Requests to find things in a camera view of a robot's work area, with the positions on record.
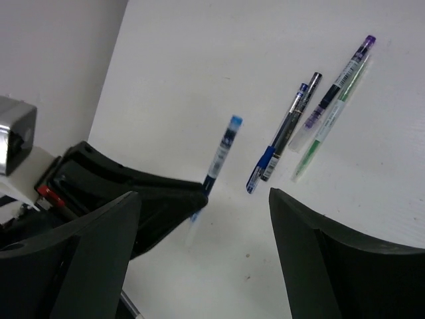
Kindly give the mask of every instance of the gray wall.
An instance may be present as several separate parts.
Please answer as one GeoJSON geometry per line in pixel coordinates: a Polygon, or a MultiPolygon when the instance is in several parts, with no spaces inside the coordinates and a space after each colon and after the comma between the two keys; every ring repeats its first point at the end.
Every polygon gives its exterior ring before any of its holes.
{"type": "Polygon", "coordinates": [[[1,0],[0,94],[39,107],[35,144],[85,140],[127,0],[1,0]]]}

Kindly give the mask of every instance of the pen barcode label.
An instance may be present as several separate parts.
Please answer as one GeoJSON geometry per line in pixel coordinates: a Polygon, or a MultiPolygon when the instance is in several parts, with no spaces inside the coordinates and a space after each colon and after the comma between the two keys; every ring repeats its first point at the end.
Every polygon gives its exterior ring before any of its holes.
{"type": "Polygon", "coordinates": [[[272,159],[268,162],[267,168],[265,172],[263,173],[264,178],[269,179],[270,176],[272,176],[272,172],[274,171],[274,168],[278,164],[279,159],[272,157],[272,159]]]}
{"type": "Polygon", "coordinates": [[[358,62],[351,60],[334,84],[339,88],[342,88],[358,65],[358,62]]]}
{"type": "Polygon", "coordinates": [[[208,170],[208,175],[210,177],[217,178],[218,173],[220,173],[221,167],[223,166],[224,160],[226,159],[228,151],[228,148],[224,148],[222,146],[218,147],[214,160],[212,161],[208,170]]]}

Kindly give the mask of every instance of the purple pen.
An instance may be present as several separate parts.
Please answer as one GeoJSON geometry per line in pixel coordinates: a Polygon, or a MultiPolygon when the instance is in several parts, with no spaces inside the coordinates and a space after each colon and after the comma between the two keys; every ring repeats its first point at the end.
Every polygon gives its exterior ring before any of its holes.
{"type": "Polygon", "coordinates": [[[302,148],[306,138],[312,133],[312,129],[315,127],[319,118],[325,112],[326,108],[330,105],[334,97],[336,97],[338,91],[342,89],[348,78],[354,71],[357,70],[360,62],[367,56],[367,53],[373,47],[375,41],[376,38],[374,36],[367,36],[363,44],[351,58],[350,62],[348,62],[343,72],[338,76],[337,80],[332,84],[331,88],[326,92],[319,105],[316,106],[309,118],[305,121],[304,125],[298,130],[297,134],[292,139],[288,146],[291,150],[298,152],[302,148]]]}

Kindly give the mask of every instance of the pen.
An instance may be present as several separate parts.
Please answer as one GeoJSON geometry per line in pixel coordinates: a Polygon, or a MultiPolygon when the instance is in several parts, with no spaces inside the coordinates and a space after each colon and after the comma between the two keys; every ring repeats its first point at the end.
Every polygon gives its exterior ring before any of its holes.
{"type": "MultiPolygon", "coordinates": [[[[230,148],[232,147],[234,138],[236,137],[236,133],[238,133],[240,126],[242,125],[242,118],[239,116],[232,116],[230,119],[230,122],[227,126],[226,132],[224,133],[224,136],[221,139],[221,143],[217,148],[217,151],[215,153],[214,159],[212,160],[207,176],[205,177],[204,183],[203,183],[203,192],[206,196],[210,195],[211,189],[213,188],[213,185],[218,177],[218,174],[220,173],[221,168],[223,167],[224,161],[226,160],[227,154],[230,151],[230,148]]],[[[186,246],[190,246],[193,237],[195,236],[196,229],[197,229],[197,222],[199,222],[199,213],[201,211],[197,211],[192,216],[189,217],[190,219],[190,229],[189,233],[186,238],[186,246]]]]}
{"type": "Polygon", "coordinates": [[[135,304],[128,298],[127,294],[124,292],[124,290],[121,290],[121,301],[125,304],[128,311],[130,311],[131,315],[135,319],[144,319],[144,317],[141,315],[135,304]]]}
{"type": "Polygon", "coordinates": [[[305,121],[304,125],[295,134],[289,145],[291,150],[298,152],[299,149],[303,146],[305,139],[308,137],[309,133],[313,131],[312,128],[315,127],[316,122],[324,113],[328,105],[332,102],[334,97],[336,97],[338,91],[342,89],[350,75],[358,69],[359,63],[372,49],[375,41],[376,38],[374,36],[367,36],[363,44],[359,47],[359,49],[357,49],[356,53],[351,58],[350,62],[348,62],[343,72],[338,76],[337,80],[332,84],[331,88],[326,92],[319,105],[316,106],[316,109],[311,113],[310,117],[305,121]]]}
{"type": "Polygon", "coordinates": [[[254,171],[252,171],[250,179],[248,180],[248,183],[246,183],[246,191],[249,192],[249,194],[252,194],[252,192],[255,190],[255,187],[257,187],[258,181],[266,170],[275,150],[276,149],[272,146],[268,146],[263,156],[260,158],[256,167],[254,168],[254,171]]]}
{"type": "Polygon", "coordinates": [[[288,122],[288,125],[286,126],[285,130],[282,132],[282,139],[278,141],[278,143],[275,146],[275,152],[273,153],[272,158],[270,159],[266,170],[264,171],[263,175],[261,176],[261,180],[268,181],[270,176],[272,175],[274,168],[279,162],[280,156],[283,153],[286,144],[291,138],[292,133],[295,130],[295,127],[298,124],[299,119],[301,118],[301,115],[303,114],[305,108],[307,107],[308,103],[310,102],[311,97],[313,96],[314,92],[316,91],[317,85],[319,85],[322,75],[318,72],[315,72],[313,74],[313,77],[311,78],[307,92],[304,94],[303,99],[301,102],[297,105],[297,107],[294,110],[294,113],[291,115],[290,120],[288,122]]]}
{"type": "Polygon", "coordinates": [[[346,87],[346,89],[344,89],[344,91],[342,91],[342,93],[339,95],[338,100],[335,102],[334,106],[332,107],[331,113],[329,114],[329,116],[327,117],[323,125],[320,127],[320,130],[317,132],[316,136],[314,137],[314,140],[311,143],[309,149],[304,153],[304,156],[302,157],[301,161],[299,161],[297,168],[294,171],[294,174],[292,175],[293,181],[297,181],[298,178],[306,169],[306,167],[310,164],[314,155],[318,151],[319,146],[323,143],[326,136],[332,129],[334,123],[337,121],[339,115],[342,113],[348,101],[348,97],[350,97],[350,94],[354,91],[356,83],[361,78],[362,74],[364,73],[367,67],[368,59],[369,59],[369,56],[366,56],[366,58],[360,65],[359,69],[357,70],[357,72],[351,78],[351,81],[346,87]]]}
{"type": "Polygon", "coordinates": [[[263,173],[265,172],[267,165],[270,161],[270,159],[273,156],[273,153],[275,151],[275,146],[278,145],[278,142],[282,138],[282,134],[284,133],[284,130],[286,129],[286,126],[288,125],[291,115],[294,113],[294,110],[298,106],[298,104],[301,102],[304,92],[307,90],[307,84],[302,83],[297,95],[295,95],[294,101],[291,104],[290,109],[286,112],[286,115],[284,119],[282,120],[282,123],[279,126],[278,131],[276,132],[276,135],[273,137],[272,143],[266,148],[266,151],[264,152],[263,156],[258,161],[256,167],[251,173],[251,176],[246,183],[246,191],[249,192],[249,194],[252,194],[257,187],[258,182],[260,181],[260,178],[262,177],[263,173]]]}

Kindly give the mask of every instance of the blue pen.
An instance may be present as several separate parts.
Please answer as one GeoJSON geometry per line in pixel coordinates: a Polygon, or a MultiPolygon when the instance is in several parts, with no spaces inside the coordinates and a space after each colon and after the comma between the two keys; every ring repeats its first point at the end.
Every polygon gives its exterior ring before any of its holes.
{"type": "MultiPolygon", "coordinates": [[[[206,196],[210,195],[211,189],[220,173],[220,170],[224,164],[224,161],[227,157],[230,148],[232,147],[233,140],[236,137],[236,133],[240,126],[242,125],[242,118],[239,116],[232,116],[230,119],[230,123],[224,133],[224,136],[221,139],[220,146],[217,148],[215,152],[214,159],[211,162],[210,168],[208,170],[207,176],[205,177],[203,183],[203,191],[206,196]]],[[[197,211],[190,217],[191,228],[189,229],[189,234],[186,238],[186,246],[189,246],[195,236],[196,227],[194,227],[195,222],[199,220],[199,213],[201,211],[197,211]]]]}
{"type": "Polygon", "coordinates": [[[252,171],[250,179],[248,180],[248,183],[246,183],[246,191],[249,192],[249,194],[252,194],[252,192],[255,190],[255,187],[257,187],[258,181],[266,170],[269,161],[272,159],[274,151],[274,147],[268,146],[263,156],[260,158],[256,167],[254,168],[254,171],[252,171]]]}
{"type": "Polygon", "coordinates": [[[274,152],[276,151],[276,146],[279,146],[280,140],[286,134],[286,129],[291,123],[292,114],[296,112],[297,106],[301,102],[304,92],[307,89],[308,85],[306,83],[302,83],[300,88],[298,89],[297,95],[295,95],[294,101],[292,101],[290,109],[288,110],[284,120],[280,124],[279,130],[274,136],[272,143],[266,148],[266,151],[264,152],[263,156],[260,158],[256,167],[254,168],[254,171],[252,171],[248,183],[246,183],[246,191],[249,192],[249,194],[252,194],[254,192],[263,174],[267,172],[266,169],[270,161],[272,160],[274,152]]]}

